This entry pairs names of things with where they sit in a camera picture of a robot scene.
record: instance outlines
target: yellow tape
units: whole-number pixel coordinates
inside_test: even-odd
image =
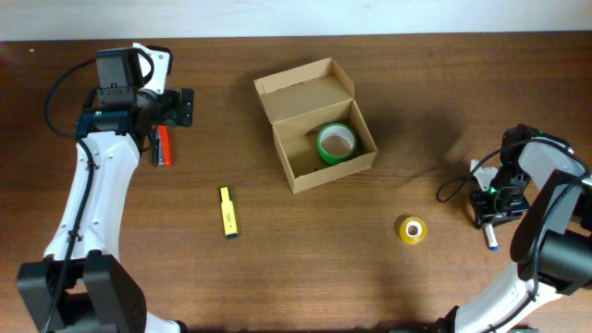
[[[234,216],[234,204],[230,196],[228,187],[220,189],[220,198],[222,203],[222,218],[224,219],[224,233],[226,238],[234,239],[239,237],[239,230],[237,228],[237,218]]]
[[[399,228],[399,236],[407,244],[423,241],[427,234],[426,223],[419,217],[407,217]]]

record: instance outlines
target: green tape roll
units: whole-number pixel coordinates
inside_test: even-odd
[[[318,153],[330,166],[347,161],[353,156],[358,139],[348,126],[334,123],[323,127],[318,133]]]

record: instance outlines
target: wooden table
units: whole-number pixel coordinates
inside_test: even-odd
[[[500,251],[471,227],[466,192],[438,185],[500,147],[518,123],[572,143],[592,162],[592,34],[398,36],[139,41],[169,47],[168,87],[195,90],[193,127],[175,129],[177,163],[144,156],[129,186],[121,262],[151,312],[193,328],[340,329],[431,322],[477,296],[510,262],[517,223]],[[0,67],[0,331],[32,332],[16,287],[56,231],[72,180],[74,143],[43,123],[48,88],[98,49],[131,41],[2,43]],[[371,170],[292,194],[253,79],[334,56],[379,149]],[[94,68],[52,104],[73,129]],[[495,166],[498,160],[490,163]],[[225,240],[217,189],[231,186],[241,235]],[[532,199],[534,185],[528,191]],[[395,230],[420,216],[417,246]],[[592,293],[580,290],[525,322],[587,332]]]

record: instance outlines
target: white marker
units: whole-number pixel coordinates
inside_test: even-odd
[[[487,246],[491,251],[498,250],[498,240],[496,240],[496,233],[493,231],[493,225],[491,223],[486,223],[483,226],[483,232],[485,232],[485,238],[487,239]]]

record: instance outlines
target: white wall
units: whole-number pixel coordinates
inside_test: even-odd
[[[0,40],[592,30],[592,0],[0,0]]]

